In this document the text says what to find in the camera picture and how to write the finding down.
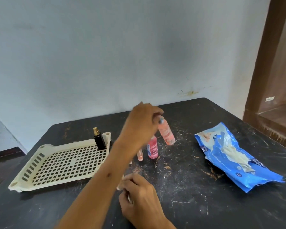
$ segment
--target black perfume bottle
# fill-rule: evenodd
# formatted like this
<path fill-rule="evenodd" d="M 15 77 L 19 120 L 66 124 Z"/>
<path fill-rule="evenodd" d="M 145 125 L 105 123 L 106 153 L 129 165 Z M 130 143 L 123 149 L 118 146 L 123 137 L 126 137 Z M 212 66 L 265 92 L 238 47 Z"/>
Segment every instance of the black perfume bottle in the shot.
<path fill-rule="evenodd" d="M 93 128 L 94 132 L 94 140 L 96 143 L 96 146 L 98 147 L 99 150 L 104 150 L 106 149 L 105 142 L 102 136 L 102 133 L 98 130 L 97 127 Z"/>

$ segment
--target plastic tray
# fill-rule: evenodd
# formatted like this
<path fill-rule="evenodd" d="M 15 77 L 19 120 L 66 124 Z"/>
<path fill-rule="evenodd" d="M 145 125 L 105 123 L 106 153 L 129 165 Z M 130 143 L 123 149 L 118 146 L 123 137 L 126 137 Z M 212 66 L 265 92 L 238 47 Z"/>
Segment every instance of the plastic tray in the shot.
<path fill-rule="evenodd" d="M 111 133 L 103 133 L 103 138 L 106 150 L 98 150 L 94 139 L 40 146 L 8 188 L 32 191 L 92 177 L 109 154 Z"/>

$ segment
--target bottle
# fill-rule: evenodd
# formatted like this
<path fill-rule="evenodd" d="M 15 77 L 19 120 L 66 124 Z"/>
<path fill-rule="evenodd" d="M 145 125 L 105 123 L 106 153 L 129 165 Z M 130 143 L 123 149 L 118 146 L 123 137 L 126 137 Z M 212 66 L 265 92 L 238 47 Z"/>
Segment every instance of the bottle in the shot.
<path fill-rule="evenodd" d="M 157 145 L 157 138 L 155 137 L 155 135 L 153 135 L 153 137 L 147 144 L 147 152 L 149 158 L 151 159 L 155 159 L 158 157 L 158 145 Z"/>
<path fill-rule="evenodd" d="M 159 120 L 158 129 L 159 129 L 165 143 L 168 145 L 173 145 L 176 142 L 176 139 L 175 139 L 166 119 L 164 119 L 163 116 L 160 116 L 160 117 L 161 117 L 161 119 Z"/>
<path fill-rule="evenodd" d="M 143 161 L 143 152 L 142 152 L 142 149 L 140 149 L 140 150 L 137 152 L 137 156 L 138 156 L 139 162 Z"/>
<path fill-rule="evenodd" d="M 96 146 L 98 147 L 99 150 L 104 150 L 106 149 L 105 142 L 102 136 L 102 133 L 98 130 L 97 127 L 93 128 L 94 132 L 94 140 L 96 143 Z"/>

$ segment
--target bottle label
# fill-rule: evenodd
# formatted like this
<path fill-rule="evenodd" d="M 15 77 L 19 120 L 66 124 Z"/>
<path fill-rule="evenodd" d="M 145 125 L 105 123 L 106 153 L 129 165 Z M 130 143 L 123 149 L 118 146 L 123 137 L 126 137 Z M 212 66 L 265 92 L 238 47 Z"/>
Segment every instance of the bottle label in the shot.
<path fill-rule="evenodd" d="M 150 145 L 149 144 L 147 144 L 147 153 L 148 153 L 149 156 L 151 156 L 151 154 L 150 154 Z"/>

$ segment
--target hand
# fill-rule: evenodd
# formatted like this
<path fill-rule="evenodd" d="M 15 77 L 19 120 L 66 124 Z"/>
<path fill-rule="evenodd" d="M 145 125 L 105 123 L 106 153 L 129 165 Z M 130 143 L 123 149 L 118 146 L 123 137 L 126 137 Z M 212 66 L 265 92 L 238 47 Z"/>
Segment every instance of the hand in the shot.
<path fill-rule="evenodd" d="M 156 133 L 161 114 L 163 110 L 159 107 L 139 103 L 130 112 L 117 141 L 133 145 L 135 149 L 133 155 L 135 155 Z"/>
<path fill-rule="evenodd" d="M 136 229 L 176 229 L 165 217 L 155 188 L 145 178 L 137 173 L 126 175 L 120 187 L 124 189 L 119 196 L 122 214 Z"/>

